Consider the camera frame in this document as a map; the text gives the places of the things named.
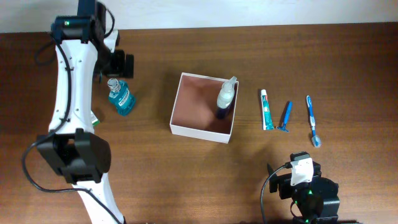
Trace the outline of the green Dettol soap bar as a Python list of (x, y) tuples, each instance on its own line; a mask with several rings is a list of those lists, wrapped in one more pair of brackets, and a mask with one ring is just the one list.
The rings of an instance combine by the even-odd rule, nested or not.
[(96, 126), (100, 123), (99, 119), (96, 117), (96, 115), (92, 111), (91, 111), (91, 123), (93, 126)]

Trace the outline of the blue Listerine mouthwash bottle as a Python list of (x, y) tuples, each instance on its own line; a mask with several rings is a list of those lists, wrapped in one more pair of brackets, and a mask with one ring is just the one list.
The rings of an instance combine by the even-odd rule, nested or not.
[(110, 78), (107, 84), (110, 89), (109, 101), (116, 107), (118, 114), (127, 116), (136, 103), (136, 98), (130, 92), (127, 82), (117, 78)]

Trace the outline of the blue white toothbrush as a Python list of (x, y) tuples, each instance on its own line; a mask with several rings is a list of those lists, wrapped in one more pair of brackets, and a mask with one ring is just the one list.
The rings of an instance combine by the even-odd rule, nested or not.
[(322, 145), (322, 141), (316, 133), (316, 129), (315, 129), (316, 122), (315, 122), (315, 117), (314, 117), (314, 113), (313, 113), (312, 99), (309, 95), (306, 96), (306, 102), (307, 102), (307, 108), (308, 108), (308, 112), (309, 112), (309, 123), (310, 123), (310, 127), (312, 130), (312, 143), (315, 147), (320, 147)]

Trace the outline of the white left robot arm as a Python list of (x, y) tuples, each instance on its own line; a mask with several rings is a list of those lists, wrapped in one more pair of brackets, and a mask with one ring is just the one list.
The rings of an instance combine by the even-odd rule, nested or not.
[(33, 146), (78, 192), (92, 223), (125, 223), (109, 184), (111, 150), (95, 134), (91, 114), (95, 76), (133, 78), (134, 56), (118, 48), (120, 35), (106, 29), (109, 9), (79, 1), (75, 16), (57, 16), (50, 36), (58, 64), (57, 92), (49, 132)]

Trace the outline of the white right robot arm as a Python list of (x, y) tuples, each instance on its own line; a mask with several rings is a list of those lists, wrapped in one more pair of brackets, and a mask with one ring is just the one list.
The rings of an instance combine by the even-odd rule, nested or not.
[(295, 186), (290, 184), (291, 174), (277, 175), (276, 171), (267, 166), (269, 176), (269, 192), (278, 192), (282, 200), (291, 199), (301, 215), (293, 215), (293, 223), (338, 223), (339, 185), (322, 177), (321, 165), (313, 163), (314, 173), (311, 182)]

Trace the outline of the white green toothpaste tube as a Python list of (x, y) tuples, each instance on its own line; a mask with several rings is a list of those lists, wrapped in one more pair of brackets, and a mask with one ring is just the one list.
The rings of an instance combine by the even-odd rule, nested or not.
[(269, 108), (267, 92), (265, 89), (261, 90), (261, 103), (262, 103), (262, 128), (263, 130), (272, 130), (274, 129), (274, 125), (272, 122), (272, 116)]

